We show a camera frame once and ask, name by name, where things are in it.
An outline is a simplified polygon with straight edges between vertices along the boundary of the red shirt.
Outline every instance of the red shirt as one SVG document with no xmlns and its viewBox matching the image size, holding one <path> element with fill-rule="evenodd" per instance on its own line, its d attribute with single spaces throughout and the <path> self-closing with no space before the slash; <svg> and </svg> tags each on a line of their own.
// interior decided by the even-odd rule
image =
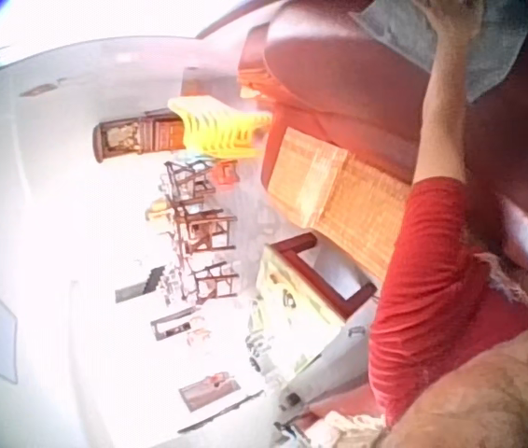
<svg viewBox="0 0 528 448">
<path fill-rule="evenodd" d="M 528 308 L 488 288 L 464 223 L 463 183 L 413 186 L 369 338 L 369 382 L 388 426 L 441 376 L 528 329 Z"/>
</svg>

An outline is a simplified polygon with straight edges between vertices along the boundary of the person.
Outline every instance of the person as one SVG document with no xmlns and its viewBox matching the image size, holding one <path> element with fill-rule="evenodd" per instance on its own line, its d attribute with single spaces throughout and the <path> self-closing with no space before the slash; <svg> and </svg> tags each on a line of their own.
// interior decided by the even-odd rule
<svg viewBox="0 0 528 448">
<path fill-rule="evenodd" d="M 528 447 L 528 297 L 462 243 L 465 66 L 479 0 L 412 0 L 437 33 L 413 186 L 369 337 L 397 447 Z"/>
</svg>

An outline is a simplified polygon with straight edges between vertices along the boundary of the sleeve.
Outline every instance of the sleeve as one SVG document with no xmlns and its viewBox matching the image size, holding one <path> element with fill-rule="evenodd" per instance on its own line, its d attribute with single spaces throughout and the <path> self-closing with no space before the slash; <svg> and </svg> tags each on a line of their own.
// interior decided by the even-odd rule
<svg viewBox="0 0 528 448">
<path fill-rule="evenodd" d="M 370 384 L 389 425 L 441 376 L 477 309 L 462 298 L 477 266 L 462 244 L 464 224 L 463 183 L 437 177 L 413 186 L 369 338 Z"/>
</svg>

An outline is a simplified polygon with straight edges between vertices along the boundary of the wooden cabinet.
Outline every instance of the wooden cabinet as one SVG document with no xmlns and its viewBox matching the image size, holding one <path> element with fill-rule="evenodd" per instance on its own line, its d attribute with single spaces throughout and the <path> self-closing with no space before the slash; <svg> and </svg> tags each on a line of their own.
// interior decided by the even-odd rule
<svg viewBox="0 0 528 448">
<path fill-rule="evenodd" d="M 104 159 L 127 154 L 184 149 L 183 121 L 168 109 L 132 119 L 105 121 L 94 128 L 94 157 Z"/>
</svg>

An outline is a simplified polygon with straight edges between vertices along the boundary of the table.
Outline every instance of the table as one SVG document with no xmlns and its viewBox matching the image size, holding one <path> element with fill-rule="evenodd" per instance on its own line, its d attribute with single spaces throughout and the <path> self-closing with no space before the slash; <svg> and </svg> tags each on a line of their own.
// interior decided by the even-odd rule
<svg viewBox="0 0 528 448">
<path fill-rule="evenodd" d="M 376 292 L 368 283 L 345 300 L 298 253 L 315 247 L 311 232 L 266 245 L 257 276 L 266 352 L 286 382 L 321 353 Z"/>
</svg>

